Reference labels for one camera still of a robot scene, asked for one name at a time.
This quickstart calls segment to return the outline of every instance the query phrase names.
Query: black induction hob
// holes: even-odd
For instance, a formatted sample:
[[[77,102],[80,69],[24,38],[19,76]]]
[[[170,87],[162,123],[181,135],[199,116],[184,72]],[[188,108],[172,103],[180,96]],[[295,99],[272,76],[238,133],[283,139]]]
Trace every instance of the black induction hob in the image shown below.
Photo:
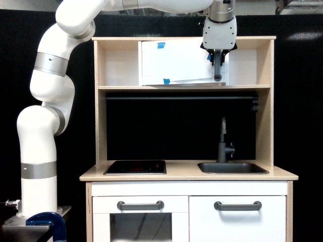
[[[103,175],[164,175],[164,160],[117,160]]]

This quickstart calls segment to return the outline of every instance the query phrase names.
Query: faucet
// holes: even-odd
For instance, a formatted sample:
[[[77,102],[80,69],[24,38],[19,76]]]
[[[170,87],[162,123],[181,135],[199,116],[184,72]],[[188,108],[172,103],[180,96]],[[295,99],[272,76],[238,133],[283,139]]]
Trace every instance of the faucet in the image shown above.
[[[233,154],[235,152],[235,149],[232,143],[230,144],[230,147],[227,147],[227,144],[224,142],[224,135],[226,133],[227,133],[226,118],[222,117],[217,163],[228,163],[227,154],[231,154],[231,157],[233,157]]]

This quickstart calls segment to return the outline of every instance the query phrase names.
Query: gray sink basin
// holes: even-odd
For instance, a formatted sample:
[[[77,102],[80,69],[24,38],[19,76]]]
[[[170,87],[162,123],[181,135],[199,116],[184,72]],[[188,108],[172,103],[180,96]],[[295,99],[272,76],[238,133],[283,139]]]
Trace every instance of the gray sink basin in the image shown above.
[[[252,163],[199,163],[198,167],[209,174],[268,174],[269,171]]]

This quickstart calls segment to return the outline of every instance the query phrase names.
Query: metal rod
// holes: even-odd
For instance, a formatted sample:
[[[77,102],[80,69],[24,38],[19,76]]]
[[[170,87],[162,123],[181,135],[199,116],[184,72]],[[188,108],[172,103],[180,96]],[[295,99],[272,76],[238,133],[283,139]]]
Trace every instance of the metal rod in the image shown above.
[[[235,97],[106,97],[106,100],[214,100],[214,99],[254,99],[255,96]]]

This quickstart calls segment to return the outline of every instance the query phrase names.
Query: drawer handle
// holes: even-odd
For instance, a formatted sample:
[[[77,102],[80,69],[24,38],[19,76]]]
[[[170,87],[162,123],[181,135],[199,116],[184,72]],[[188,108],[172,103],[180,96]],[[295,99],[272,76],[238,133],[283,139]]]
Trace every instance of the drawer handle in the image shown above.
[[[125,204],[120,201],[117,203],[117,208],[121,211],[125,210],[161,210],[164,208],[164,203],[158,201],[155,204]]]
[[[214,203],[214,208],[220,211],[259,211],[261,207],[260,201],[253,204],[222,204],[219,201]]]

